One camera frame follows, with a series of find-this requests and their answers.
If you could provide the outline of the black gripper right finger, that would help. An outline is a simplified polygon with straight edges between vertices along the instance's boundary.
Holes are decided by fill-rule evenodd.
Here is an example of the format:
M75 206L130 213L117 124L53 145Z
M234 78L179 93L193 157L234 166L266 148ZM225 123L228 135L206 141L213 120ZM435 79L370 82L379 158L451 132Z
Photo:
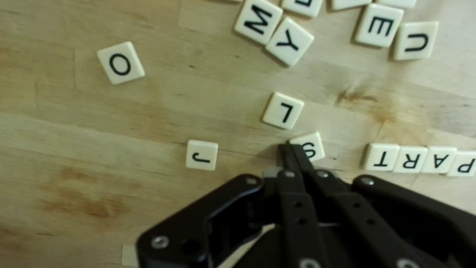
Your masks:
M315 170L298 145L288 146L288 167L303 181L319 219L337 224L331 231L341 255L358 268L435 268L435 261L404 242L352 187L327 170Z

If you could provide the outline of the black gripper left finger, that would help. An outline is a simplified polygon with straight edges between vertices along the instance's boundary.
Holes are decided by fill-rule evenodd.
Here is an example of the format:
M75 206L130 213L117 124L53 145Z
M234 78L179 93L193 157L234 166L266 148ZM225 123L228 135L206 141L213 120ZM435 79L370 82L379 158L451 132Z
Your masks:
M277 173L279 230L286 268L327 268L312 199L304 190L303 172L298 166L298 146L279 145Z

